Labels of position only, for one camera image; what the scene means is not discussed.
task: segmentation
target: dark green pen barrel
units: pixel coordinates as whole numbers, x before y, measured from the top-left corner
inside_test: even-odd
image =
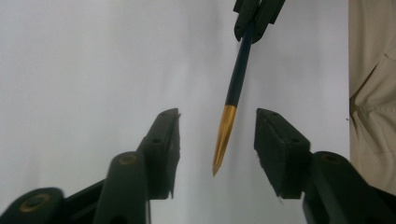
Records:
[[[228,89],[227,99],[225,101],[226,105],[234,105],[235,107],[238,106],[239,97],[244,84],[245,73],[247,71],[248,55],[250,53],[253,33],[254,23],[251,22],[247,25],[247,29],[239,49],[238,57],[236,58],[235,66],[233,68],[233,76],[231,77],[231,83]]]

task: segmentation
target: metal tip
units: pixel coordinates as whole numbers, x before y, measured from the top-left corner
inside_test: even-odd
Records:
[[[218,170],[219,170],[219,167],[218,167],[218,166],[213,166],[213,168],[212,168],[213,176],[216,175],[216,173],[218,172]]]

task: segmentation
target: beige fabric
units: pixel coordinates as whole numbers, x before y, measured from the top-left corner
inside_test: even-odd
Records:
[[[396,0],[349,0],[351,162],[396,194]]]

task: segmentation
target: white backdrop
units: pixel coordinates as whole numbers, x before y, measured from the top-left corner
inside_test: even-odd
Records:
[[[136,150],[157,114],[178,107],[175,199],[153,223],[305,223],[280,201],[253,149],[256,109],[348,157],[347,1],[287,0],[252,46],[233,133],[212,177],[239,43],[230,0],[2,1],[0,211],[23,193],[66,196]]]

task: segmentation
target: pen tip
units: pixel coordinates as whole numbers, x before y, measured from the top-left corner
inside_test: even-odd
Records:
[[[212,168],[213,176],[216,175],[216,173],[218,172],[218,170],[219,170],[219,167],[218,167],[218,166],[213,166],[213,168]]]

